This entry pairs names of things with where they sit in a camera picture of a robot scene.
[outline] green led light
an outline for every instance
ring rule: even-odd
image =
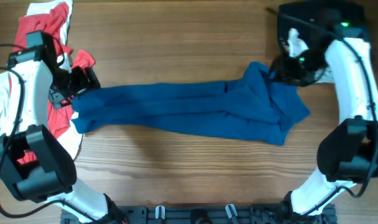
[[[341,25],[342,25],[343,27],[349,27],[349,23],[348,23],[348,22],[342,22]]]

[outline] wood grain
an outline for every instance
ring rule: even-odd
[[[0,42],[13,42],[30,1],[0,2]],[[102,86],[205,82],[240,78],[251,61],[277,54],[276,19],[266,6],[287,1],[75,1],[69,45],[86,50]],[[372,27],[378,80],[378,1],[365,4]],[[10,49],[0,49],[0,64]],[[298,90],[311,116],[289,133],[284,147],[170,133],[142,126],[105,126],[85,136],[78,176],[118,205],[248,205],[278,202],[316,167],[320,141],[338,123],[332,85]],[[16,202],[1,184],[10,212],[37,205]],[[334,201],[340,223],[378,223],[378,179],[359,200]],[[57,223],[52,207],[0,223]]]

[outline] red cloth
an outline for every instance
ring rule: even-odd
[[[37,156],[34,154],[34,152],[24,151],[24,157],[21,158],[21,159],[18,159],[17,162],[19,164],[23,165],[23,164],[33,162],[33,161],[36,161],[36,160],[37,160]]]
[[[32,16],[24,16],[19,19],[19,29],[17,30],[14,44],[27,47],[27,34],[37,30],[42,30],[45,33],[52,35],[57,40],[54,40],[57,55],[62,52],[71,54],[72,48],[62,45],[60,49],[60,28],[69,15],[69,6],[63,2],[58,4],[54,9],[50,10],[49,14],[37,14]],[[19,51],[18,47],[14,47],[13,51]]]
[[[82,69],[95,65],[95,59],[86,51],[79,50],[72,62],[72,68],[80,67]]]

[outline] blue cloth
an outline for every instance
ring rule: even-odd
[[[130,85],[92,90],[72,102],[79,133],[106,124],[137,124],[221,138],[283,145],[309,115],[296,87],[269,82],[252,62],[243,78],[208,83]]]

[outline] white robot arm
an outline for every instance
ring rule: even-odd
[[[378,120],[378,90],[370,62],[370,43],[355,38],[345,38],[345,40],[356,49],[366,66],[372,95],[376,104]],[[339,104],[339,122],[342,123],[345,119],[355,118],[355,116],[359,115],[364,120],[373,121],[371,108],[368,106],[370,99],[367,94],[368,87],[365,76],[362,74],[362,70],[354,54],[341,41],[334,40],[328,47],[325,58],[334,75],[334,84]],[[316,168],[309,179],[301,187],[292,192],[291,202],[293,211],[299,214],[306,213],[315,205],[321,203],[338,186],[342,185],[353,187],[355,183],[345,180],[329,182],[326,176]],[[338,194],[332,197],[324,206],[336,196]],[[324,206],[309,215],[319,215]]]

